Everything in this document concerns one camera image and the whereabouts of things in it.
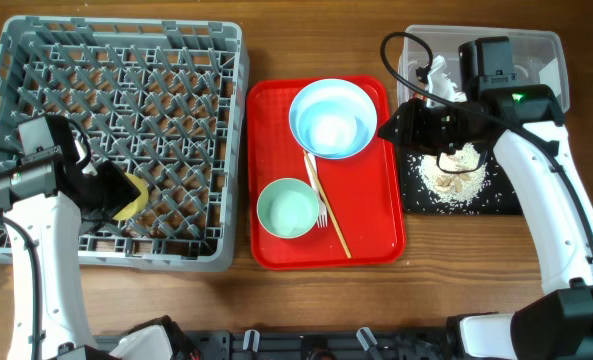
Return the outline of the white napkin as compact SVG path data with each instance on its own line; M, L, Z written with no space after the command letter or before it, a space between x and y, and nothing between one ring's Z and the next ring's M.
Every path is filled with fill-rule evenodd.
M451 102L461 103L467 101L466 94L461 91L458 85L448 75L443 74L444 95L443 97Z

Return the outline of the yellow plastic cup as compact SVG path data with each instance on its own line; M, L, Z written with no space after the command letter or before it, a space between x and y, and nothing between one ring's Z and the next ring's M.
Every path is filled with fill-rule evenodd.
M131 173L126 173L126 176L131 181L131 183L138 189L139 195L134 201L129 203L127 206L125 206L116 215L112 217L112 219L116 221L125 221L137 215L146 207L149 200L147 183L143 179Z

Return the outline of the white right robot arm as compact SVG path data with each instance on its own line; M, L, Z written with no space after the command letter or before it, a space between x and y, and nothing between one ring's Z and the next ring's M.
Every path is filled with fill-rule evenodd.
M413 96L380 127L396 146L432 156L485 144L510 180L535 244L543 296L511 314L455 316L462 358L593 359L593 207L573 162L565 116L552 89L524 85L505 37L459 47L465 100L428 91L416 71Z

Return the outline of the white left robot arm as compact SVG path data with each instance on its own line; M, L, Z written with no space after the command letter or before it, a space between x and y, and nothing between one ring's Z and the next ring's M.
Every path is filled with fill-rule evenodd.
M91 164L59 115L21 121L17 166L0 174L0 223L13 260L14 330L10 359L53 359L93 348L82 294L79 238L96 231L141 192L109 160Z

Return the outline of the small light blue bowl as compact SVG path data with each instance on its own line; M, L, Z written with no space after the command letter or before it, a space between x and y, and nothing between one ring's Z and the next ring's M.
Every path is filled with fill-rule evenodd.
M319 101L305 108L296 120L303 147L322 158L339 159L360 152L371 140L370 114L340 100Z

